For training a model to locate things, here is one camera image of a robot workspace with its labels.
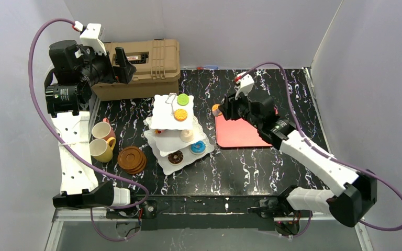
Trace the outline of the round orange waffle cookie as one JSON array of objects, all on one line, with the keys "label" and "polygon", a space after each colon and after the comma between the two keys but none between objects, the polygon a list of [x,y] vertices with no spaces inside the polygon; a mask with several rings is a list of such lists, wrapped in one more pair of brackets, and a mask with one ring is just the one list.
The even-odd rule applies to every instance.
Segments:
[{"label": "round orange waffle cookie", "polygon": [[214,117],[219,117],[222,115],[222,112],[219,109],[219,104],[214,104],[211,108],[211,112],[214,115]]}]

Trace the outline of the pink serving tray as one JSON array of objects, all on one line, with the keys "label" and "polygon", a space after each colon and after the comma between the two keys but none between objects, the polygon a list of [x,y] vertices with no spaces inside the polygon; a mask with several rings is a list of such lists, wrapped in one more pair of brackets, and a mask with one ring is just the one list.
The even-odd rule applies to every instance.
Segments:
[{"label": "pink serving tray", "polygon": [[225,120],[223,116],[215,117],[216,141],[220,147],[270,147],[263,141],[257,129],[243,119]]}]

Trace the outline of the tan plastic tool case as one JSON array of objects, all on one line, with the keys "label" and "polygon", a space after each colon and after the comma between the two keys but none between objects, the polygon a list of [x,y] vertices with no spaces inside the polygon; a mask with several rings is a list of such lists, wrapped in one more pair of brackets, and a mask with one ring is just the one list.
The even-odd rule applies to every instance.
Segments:
[{"label": "tan plastic tool case", "polygon": [[118,65],[116,47],[124,49],[127,60],[136,67],[136,72],[128,84],[100,82],[92,86],[92,91],[101,101],[153,98],[155,95],[178,93],[181,65],[180,43],[176,39],[105,43],[114,66]]}]

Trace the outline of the green round macaron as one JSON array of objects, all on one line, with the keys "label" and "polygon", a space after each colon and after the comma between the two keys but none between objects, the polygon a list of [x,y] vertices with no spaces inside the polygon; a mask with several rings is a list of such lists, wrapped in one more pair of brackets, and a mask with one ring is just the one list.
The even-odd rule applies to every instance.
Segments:
[{"label": "green round macaron", "polygon": [[180,105],[180,106],[186,106],[186,105],[188,105],[189,102],[190,102],[190,97],[189,97],[189,95],[184,94],[184,93],[179,94],[179,95],[177,96],[177,98],[176,98],[176,102],[177,102],[177,104]]}]

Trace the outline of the blue donut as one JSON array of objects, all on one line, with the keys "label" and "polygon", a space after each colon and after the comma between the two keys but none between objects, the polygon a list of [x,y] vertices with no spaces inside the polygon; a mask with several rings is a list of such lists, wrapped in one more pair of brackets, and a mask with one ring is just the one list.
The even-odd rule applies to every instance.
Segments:
[{"label": "blue donut", "polygon": [[191,145],[190,151],[197,155],[203,154],[206,151],[206,144],[203,141],[198,141]]}]

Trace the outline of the white round cake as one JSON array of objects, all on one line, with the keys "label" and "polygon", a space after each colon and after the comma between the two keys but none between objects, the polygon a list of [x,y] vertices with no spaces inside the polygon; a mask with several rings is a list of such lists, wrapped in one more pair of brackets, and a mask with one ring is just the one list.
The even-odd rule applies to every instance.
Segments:
[{"label": "white round cake", "polygon": [[194,139],[194,132],[193,130],[182,130],[180,133],[180,139],[183,142],[191,142]]}]

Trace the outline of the white three-tier cake stand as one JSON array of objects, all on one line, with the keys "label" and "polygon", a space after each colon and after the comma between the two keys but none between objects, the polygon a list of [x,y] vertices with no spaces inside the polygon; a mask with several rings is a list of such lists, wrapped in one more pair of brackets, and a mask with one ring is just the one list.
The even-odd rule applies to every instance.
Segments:
[{"label": "white three-tier cake stand", "polygon": [[[214,146],[210,143],[207,135],[203,132],[203,127],[194,115],[194,96],[189,95],[190,102],[188,105],[180,106],[176,102],[178,95],[177,93],[155,95],[152,114],[144,120],[144,124],[148,128],[144,132],[144,136],[166,176],[183,169],[214,150]],[[188,112],[188,118],[185,121],[179,122],[173,117],[174,110],[179,108]],[[165,131],[161,134],[155,134],[155,129]],[[193,130],[193,141],[183,142],[180,139],[182,130]],[[193,154],[190,151],[191,145],[198,141],[203,141],[206,144],[206,151],[200,155]],[[168,155],[176,151],[181,151],[184,154],[184,159],[179,165],[172,165],[168,161]]]}]

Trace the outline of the pink cake slice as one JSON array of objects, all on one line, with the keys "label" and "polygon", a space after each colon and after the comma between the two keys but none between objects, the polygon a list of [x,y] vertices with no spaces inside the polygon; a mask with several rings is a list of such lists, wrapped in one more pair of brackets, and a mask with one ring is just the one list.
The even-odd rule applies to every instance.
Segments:
[{"label": "pink cake slice", "polygon": [[154,130],[154,133],[155,134],[161,134],[161,133],[163,133],[165,130],[162,130],[162,129],[155,129]]}]

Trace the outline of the chocolate donut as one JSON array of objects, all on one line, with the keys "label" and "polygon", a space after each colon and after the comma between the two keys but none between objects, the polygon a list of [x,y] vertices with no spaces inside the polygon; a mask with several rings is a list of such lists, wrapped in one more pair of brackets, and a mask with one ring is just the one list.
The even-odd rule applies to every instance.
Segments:
[{"label": "chocolate donut", "polygon": [[179,165],[184,159],[184,154],[181,151],[176,151],[167,156],[167,160],[172,165]]}]

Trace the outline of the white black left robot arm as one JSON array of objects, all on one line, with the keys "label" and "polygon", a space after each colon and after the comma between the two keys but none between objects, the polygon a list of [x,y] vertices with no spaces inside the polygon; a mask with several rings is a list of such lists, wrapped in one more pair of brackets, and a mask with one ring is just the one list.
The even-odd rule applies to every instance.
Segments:
[{"label": "white black left robot arm", "polygon": [[130,204],[130,190],[108,182],[98,182],[91,162],[91,87],[101,83],[128,83],[136,68],[127,60],[122,47],[111,56],[74,40],[63,40],[49,47],[53,69],[44,82],[47,112],[59,142],[62,180],[60,192],[52,198],[56,208],[87,209],[124,207]]}]

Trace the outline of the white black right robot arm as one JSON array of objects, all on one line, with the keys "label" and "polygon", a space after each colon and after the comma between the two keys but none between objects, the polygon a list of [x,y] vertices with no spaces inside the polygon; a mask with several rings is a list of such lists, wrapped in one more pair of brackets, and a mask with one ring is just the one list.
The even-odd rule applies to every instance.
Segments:
[{"label": "white black right robot arm", "polygon": [[319,148],[293,122],[276,113],[271,97],[257,101],[251,95],[231,94],[218,109],[226,120],[242,119],[252,125],[263,141],[300,162],[327,186],[322,190],[291,186],[277,196],[277,202],[254,208],[254,212],[308,210],[331,214],[341,224],[354,227],[376,203],[376,180],[319,154]]}]

